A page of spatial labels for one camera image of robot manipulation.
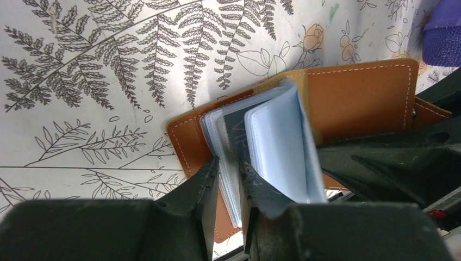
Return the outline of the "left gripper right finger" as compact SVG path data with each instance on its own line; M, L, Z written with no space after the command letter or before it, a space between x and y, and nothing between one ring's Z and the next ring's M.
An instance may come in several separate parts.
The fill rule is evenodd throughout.
M434 223L407 203L299 204L239 164L249 260L451 260Z

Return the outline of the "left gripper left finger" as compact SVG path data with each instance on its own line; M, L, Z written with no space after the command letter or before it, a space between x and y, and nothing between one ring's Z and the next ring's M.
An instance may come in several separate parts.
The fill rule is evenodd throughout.
M219 159L153 200L37 200L1 222L1 260L211 260Z

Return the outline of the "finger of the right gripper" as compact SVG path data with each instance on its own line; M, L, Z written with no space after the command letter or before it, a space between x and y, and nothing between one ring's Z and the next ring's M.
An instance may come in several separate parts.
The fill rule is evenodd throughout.
M460 70L415 99L415 129L320 146L323 172L363 201L438 208L460 191Z

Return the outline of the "brown leather card holder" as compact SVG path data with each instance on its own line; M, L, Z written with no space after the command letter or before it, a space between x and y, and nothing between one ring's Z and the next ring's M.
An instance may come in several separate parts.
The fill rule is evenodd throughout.
M326 141L409 131L449 119L449 111L415 96L418 70L416 60L405 58L284 72L178 116L166 130L186 176L191 177L211 156L200 118L273 89L282 79L299 85L307 99L308 116Z

